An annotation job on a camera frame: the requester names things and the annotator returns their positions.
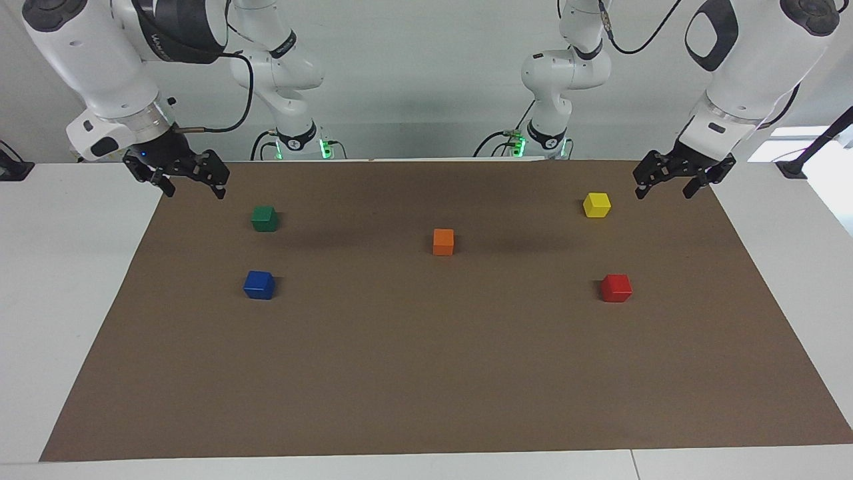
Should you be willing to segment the black table clamp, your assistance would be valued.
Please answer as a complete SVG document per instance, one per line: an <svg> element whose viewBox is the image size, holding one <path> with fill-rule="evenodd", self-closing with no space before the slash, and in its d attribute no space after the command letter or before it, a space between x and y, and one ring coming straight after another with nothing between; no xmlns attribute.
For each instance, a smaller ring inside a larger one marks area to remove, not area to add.
<svg viewBox="0 0 853 480"><path fill-rule="evenodd" d="M7 142L0 139L0 182L23 181L35 164L25 161Z"/></svg>

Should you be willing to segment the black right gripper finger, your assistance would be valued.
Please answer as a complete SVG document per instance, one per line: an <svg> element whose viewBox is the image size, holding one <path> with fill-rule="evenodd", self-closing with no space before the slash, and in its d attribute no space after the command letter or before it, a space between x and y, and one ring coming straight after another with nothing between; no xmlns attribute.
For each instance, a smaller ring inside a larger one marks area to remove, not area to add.
<svg viewBox="0 0 853 480"><path fill-rule="evenodd" d="M226 185L231 175L229 168L212 149L195 155L195 181L208 186L217 199L226 195Z"/></svg>
<svg viewBox="0 0 853 480"><path fill-rule="evenodd" d="M124 156L124 165L137 182L151 183L159 188L166 197L171 198L175 194L173 182L165 176L161 168L149 167L133 155Z"/></svg>

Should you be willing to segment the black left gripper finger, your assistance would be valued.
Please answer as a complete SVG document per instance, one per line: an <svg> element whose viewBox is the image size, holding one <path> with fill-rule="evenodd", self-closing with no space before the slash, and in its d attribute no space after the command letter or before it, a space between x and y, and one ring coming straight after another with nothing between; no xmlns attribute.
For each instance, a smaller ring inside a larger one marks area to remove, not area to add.
<svg viewBox="0 0 853 480"><path fill-rule="evenodd" d="M725 176L733 169L736 164L734 156L727 156L719 164L701 169L692 179L686 184L683 189L683 195L686 199L692 199L701 189L721 183Z"/></svg>
<svg viewBox="0 0 853 480"><path fill-rule="evenodd" d="M658 183L667 182L672 179L672 158L661 152L648 152L633 170L636 180L636 198L643 199L649 194L651 188Z"/></svg>

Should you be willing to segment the blue block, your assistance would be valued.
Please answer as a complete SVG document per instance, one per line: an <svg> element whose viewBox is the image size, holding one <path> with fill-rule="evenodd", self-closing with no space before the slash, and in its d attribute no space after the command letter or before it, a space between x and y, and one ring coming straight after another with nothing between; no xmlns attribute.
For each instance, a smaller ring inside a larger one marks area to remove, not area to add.
<svg viewBox="0 0 853 480"><path fill-rule="evenodd" d="M271 300L275 292L275 278L269 271L248 271L243 291L250 299Z"/></svg>

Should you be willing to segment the red block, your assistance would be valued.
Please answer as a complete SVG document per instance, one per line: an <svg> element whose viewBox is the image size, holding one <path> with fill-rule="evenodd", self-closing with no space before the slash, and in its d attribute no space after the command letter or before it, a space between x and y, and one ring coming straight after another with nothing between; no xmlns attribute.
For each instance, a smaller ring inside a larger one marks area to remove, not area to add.
<svg viewBox="0 0 853 480"><path fill-rule="evenodd" d="M606 303L624 303L633 295L630 277L626 274L607 274L600 282L600 295Z"/></svg>

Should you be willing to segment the brown table mat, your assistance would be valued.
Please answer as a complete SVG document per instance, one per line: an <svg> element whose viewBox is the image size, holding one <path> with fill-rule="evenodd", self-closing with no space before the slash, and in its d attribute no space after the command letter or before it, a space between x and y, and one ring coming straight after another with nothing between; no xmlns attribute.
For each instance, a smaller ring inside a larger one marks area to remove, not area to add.
<svg viewBox="0 0 853 480"><path fill-rule="evenodd" d="M175 179L41 458L853 443L713 192L637 200L633 167L241 163L222 200Z"/></svg>

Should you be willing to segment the black slanted stand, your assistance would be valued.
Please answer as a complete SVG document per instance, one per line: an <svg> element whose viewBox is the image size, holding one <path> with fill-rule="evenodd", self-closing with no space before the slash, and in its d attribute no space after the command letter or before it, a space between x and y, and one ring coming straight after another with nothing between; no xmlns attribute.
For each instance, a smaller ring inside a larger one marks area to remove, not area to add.
<svg viewBox="0 0 853 480"><path fill-rule="evenodd" d="M803 149L795 160L777 161L774 164L787 179L805 180L808 178L802 172L805 164L832 141L838 143L844 149L853 150L853 105L841 113L825 131L819 134L809 146Z"/></svg>

